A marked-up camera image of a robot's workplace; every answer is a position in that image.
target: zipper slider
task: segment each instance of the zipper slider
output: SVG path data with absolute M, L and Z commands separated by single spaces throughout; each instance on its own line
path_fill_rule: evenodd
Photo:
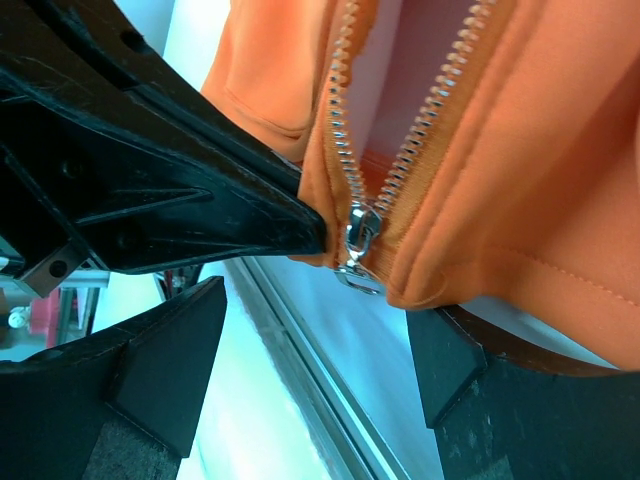
M 372 207 L 362 203 L 352 204 L 345 238 L 349 258 L 335 270 L 342 284 L 368 295 L 378 295 L 382 288 L 360 265 L 360 260 L 369 252 L 371 242 L 380 233 L 381 224 L 382 218 Z M 376 286 L 363 285 L 362 281 L 373 282 Z

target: black plastic bracket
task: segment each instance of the black plastic bracket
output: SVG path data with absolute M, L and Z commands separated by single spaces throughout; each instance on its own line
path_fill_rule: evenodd
M 300 171 L 111 1 L 6 0 L 0 32 L 0 202 L 22 207 L 0 225 L 0 273 L 17 278 L 68 243 L 125 273 L 324 250 L 322 218 L 296 198 Z
M 107 330 L 0 362 L 2 477 L 175 479 L 226 305 L 212 278 Z

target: pink object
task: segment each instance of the pink object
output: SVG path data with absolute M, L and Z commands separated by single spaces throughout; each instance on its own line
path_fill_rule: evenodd
M 58 319 L 60 316 L 60 289 L 56 289 L 47 298 L 38 298 L 31 302 L 31 334 L 44 334 L 47 348 L 56 346 Z

